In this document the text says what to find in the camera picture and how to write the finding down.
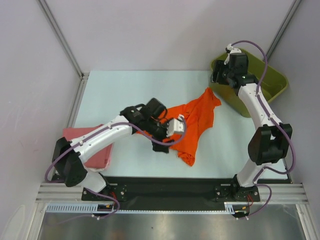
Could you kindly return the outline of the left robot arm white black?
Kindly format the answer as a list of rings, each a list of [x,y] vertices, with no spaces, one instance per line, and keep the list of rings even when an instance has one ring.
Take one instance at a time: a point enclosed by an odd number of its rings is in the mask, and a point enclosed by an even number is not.
[[[100,170],[85,164],[91,157],[113,143],[140,132],[151,140],[155,152],[168,153],[176,143],[170,137],[184,131],[184,118],[167,118],[167,108],[156,98],[147,104],[128,106],[107,124],[84,135],[68,140],[59,138],[55,143],[51,168],[60,176],[59,182],[66,187],[82,186],[93,191],[100,200],[110,196],[111,188]]]

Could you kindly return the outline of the orange t shirt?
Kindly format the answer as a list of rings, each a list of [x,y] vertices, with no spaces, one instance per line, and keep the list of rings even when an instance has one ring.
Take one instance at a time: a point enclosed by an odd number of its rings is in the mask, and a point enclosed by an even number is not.
[[[207,87],[204,93],[186,104],[181,104],[163,111],[160,115],[160,122],[163,124],[171,118],[183,115],[187,125],[187,132],[183,140],[171,146],[177,151],[177,156],[187,165],[192,167],[196,161],[198,142],[207,129],[214,124],[214,109],[221,105],[221,101]]]

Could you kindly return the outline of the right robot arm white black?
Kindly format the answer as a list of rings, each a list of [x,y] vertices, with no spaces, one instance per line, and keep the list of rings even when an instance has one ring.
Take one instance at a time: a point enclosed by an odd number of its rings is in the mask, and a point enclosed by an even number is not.
[[[235,175],[236,185],[230,188],[231,196],[242,201],[262,175],[287,156],[293,129],[273,113],[262,91],[258,79],[250,74],[249,58],[244,52],[231,53],[225,60],[214,60],[210,81],[229,86],[243,102],[251,116],[255,133],[247,150],[249,159],[243,169]]]

